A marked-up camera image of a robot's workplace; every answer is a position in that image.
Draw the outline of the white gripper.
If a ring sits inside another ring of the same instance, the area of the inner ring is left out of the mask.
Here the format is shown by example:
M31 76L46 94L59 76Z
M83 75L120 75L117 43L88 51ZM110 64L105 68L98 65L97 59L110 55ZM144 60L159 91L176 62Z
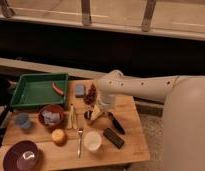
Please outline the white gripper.
M116 97L114 95L100 93L98 95L98 105L100 108L97 105L94 106L93 111L91 113L91 120L94 121L98 117L100 117L102 114L101 110L112 109L115 105L115 100Z

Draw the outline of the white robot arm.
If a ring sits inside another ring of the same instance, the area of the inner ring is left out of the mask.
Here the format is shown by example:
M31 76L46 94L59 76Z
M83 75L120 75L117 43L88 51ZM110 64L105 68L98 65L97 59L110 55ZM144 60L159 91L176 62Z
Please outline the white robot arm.
M163 171L205 171L205 76L129 79L113 70L97 87L104 109L118 94L163 103Z

